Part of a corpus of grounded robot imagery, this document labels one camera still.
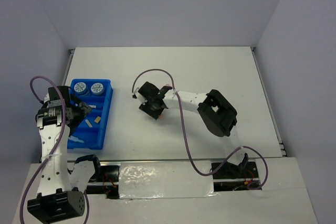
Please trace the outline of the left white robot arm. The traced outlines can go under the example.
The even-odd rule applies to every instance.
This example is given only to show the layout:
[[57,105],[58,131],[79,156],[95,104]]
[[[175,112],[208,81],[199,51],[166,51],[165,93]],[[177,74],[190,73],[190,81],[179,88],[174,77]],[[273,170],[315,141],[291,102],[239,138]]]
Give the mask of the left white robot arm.
[[74,95],[69,86],[49,88],[43,106],[36,114],[44,165],[37,196],[27,202],[27,210],[41,223],[56,223],[88,213],[86,188],[103,174],[99,159],[86,155],[68,169],[67,145],[79,124],[92,108]]

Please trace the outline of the grey rectangular eraser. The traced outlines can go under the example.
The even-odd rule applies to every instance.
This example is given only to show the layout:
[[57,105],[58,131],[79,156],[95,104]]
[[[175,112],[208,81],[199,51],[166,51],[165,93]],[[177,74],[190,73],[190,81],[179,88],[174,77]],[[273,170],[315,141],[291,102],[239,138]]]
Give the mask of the grey rectangular eraser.
[[90,123],[89,120],[86,119],[85,122],[86,122],[86,124],[87,124],[88,127],[92,128],[92,124]]

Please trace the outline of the tan small eraser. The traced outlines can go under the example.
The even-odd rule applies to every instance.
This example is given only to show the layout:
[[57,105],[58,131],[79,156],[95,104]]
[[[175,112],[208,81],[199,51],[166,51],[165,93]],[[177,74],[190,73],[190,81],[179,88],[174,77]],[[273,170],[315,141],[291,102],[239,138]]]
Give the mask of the tan small eraser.
[[96,122],[96,123],[99,123],[100,121],[101,121],[101,117],[99,117],[99,116],[96,117],[95,122]]

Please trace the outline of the blue correction tape case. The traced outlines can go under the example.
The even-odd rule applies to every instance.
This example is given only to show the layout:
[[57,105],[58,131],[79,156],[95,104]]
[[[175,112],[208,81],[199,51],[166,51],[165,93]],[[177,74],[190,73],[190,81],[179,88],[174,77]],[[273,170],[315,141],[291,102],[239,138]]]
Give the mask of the blue correction tape case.
[[77,138],[75,136],[70,136],[68,138],[68,140],[73,141],[73,142],[77,142],[77,143],[84,143],[84,140],[81,140],[81,139],[79,139],[79,138]]

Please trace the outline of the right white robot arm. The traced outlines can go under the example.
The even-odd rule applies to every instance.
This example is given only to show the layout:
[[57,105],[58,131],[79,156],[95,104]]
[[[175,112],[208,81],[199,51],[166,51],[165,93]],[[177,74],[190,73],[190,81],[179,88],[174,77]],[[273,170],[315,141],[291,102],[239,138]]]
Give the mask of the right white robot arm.
[[165,85],[161,89],[150,82],[132,92],[140,101],[139,109],[157,120],[164,110],[180,109],[200,115],[206,128],[217,136],[226,154],[228,171],[233,177],[242,176],[247,170],[248,154],[238,136],[237,111],[217,90],[208,93],[177,91]]

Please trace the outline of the blue paint jar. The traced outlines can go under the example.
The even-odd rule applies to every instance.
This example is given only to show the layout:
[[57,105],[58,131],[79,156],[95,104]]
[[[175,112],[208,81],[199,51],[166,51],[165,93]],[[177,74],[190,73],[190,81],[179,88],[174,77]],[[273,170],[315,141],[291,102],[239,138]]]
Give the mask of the blue paint jar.
[[78,96],[89,95],[89,88],[85,82],[77,82],[73,87],[74,93]]
[[96,82],[91,86],[90,91],[93,95],[100,96],[104,93],[104,86],[102,83]]

